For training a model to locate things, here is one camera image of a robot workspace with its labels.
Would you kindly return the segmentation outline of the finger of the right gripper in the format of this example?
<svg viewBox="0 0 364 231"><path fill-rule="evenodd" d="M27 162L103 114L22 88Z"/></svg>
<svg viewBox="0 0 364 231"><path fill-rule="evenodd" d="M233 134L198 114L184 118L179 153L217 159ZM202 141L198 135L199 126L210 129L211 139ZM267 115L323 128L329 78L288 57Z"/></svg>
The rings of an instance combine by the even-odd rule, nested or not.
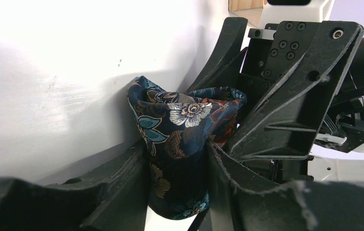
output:
<svg viewBox="0 0 364 231"><path fill-rule="evenodd" d="M217 43L205 66L186 90L232 85L228 77L222 77L223 71L231 66L239 68L246 53L241 49L248 20L243 17L224 19Z"/></svg>

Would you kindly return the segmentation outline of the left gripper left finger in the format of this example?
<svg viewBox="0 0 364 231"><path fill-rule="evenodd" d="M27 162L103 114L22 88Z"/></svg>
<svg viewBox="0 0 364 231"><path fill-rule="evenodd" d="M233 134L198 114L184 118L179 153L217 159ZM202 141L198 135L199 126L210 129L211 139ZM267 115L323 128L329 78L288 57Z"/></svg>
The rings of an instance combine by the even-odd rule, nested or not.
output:
<svg viewBox="0 0 364 231"><path fill-rule="evenodd" d="M142 231L149 197L146 146L63 184L0 178L0 231Z"/></svg>

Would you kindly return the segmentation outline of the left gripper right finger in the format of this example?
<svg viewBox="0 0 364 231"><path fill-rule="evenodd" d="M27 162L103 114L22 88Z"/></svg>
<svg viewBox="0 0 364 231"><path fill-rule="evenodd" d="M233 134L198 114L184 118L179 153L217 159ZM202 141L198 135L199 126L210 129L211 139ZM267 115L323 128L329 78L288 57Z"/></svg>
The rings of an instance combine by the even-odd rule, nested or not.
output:
<svg viewBox="0 0 364 231"><path fill-rule="evenodd" d="M206 144L215 231L364 231L364 182L270 181Z"/></svg>

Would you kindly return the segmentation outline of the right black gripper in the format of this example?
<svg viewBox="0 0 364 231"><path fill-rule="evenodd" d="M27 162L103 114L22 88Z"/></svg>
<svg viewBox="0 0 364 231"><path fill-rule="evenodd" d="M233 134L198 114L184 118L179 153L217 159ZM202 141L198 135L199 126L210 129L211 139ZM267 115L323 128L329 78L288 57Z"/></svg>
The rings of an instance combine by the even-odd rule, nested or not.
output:
<svg viewBox="0 0 364 231"><path fill-rule="evenodd" d="M363 151L363 34L346 21L250 30L247 116L226 153L276 182L338 180L336 160L310 151Z"/></svg>

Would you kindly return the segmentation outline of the wooden compartment tray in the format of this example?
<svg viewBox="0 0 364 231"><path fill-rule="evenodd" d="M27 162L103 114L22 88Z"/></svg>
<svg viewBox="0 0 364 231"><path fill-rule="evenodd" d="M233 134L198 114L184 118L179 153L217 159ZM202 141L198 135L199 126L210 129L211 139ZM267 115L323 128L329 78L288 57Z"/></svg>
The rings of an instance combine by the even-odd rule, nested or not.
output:
<svg viewBox="0 0 364 231"><path fill-rule="evenodd" d="M228 0L229 11L236 16L246 18L248 23L259 26L261 14L267 0Z"/></svg>

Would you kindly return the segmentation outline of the dark floral tie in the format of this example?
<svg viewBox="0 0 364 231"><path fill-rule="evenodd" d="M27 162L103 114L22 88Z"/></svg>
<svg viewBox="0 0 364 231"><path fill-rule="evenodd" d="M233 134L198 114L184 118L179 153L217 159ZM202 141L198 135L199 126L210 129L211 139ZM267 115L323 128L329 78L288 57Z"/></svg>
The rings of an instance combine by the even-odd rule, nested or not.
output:
<svg viewBox="0 0 364 231"><path fill-rule="evenodd" d="M151 171L150 208L182 220L209 206L206 142L227 142L247 96L232 87L166 91L146 77L127 93L136 126L147 147Z"/></svg>

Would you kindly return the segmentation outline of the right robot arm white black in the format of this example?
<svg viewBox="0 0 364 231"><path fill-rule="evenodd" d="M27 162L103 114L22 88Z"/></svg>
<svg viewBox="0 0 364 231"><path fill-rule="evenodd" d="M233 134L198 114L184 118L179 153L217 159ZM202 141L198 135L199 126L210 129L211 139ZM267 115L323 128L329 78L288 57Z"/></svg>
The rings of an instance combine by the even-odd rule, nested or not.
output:
<svg viewBox="0 0 364 231"><path fill-rule="evenodd" d="M364 181L364 28L227 17L191 89L229 85L247 103L223 149L270 180Z"/></svg>

